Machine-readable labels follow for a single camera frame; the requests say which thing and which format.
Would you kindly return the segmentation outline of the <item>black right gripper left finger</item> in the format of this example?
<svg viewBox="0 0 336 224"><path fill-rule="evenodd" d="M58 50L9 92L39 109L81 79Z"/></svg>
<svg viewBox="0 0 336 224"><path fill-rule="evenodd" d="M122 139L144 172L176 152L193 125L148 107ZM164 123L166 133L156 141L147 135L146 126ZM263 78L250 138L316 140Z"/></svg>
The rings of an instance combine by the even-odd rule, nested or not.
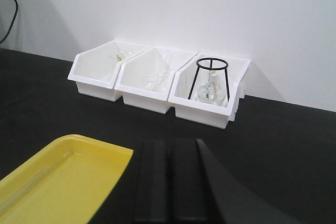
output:
<svg viewBox="0 0 336 224"><path fill-rule="evenodd" d="M91 223L168 223L167 156L163 141L143 141Z"/></svg>

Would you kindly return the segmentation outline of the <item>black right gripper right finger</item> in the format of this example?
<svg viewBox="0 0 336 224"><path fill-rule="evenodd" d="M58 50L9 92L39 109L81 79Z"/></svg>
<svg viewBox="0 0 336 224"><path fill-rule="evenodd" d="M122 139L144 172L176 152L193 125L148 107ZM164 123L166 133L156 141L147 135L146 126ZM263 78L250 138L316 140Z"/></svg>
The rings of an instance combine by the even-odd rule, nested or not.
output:
<svg viewBox="0 0 336 224"><path fill-rule="evenodd" d="M298 223L247 189L201 139L173 142L173 223Z"/></svg>

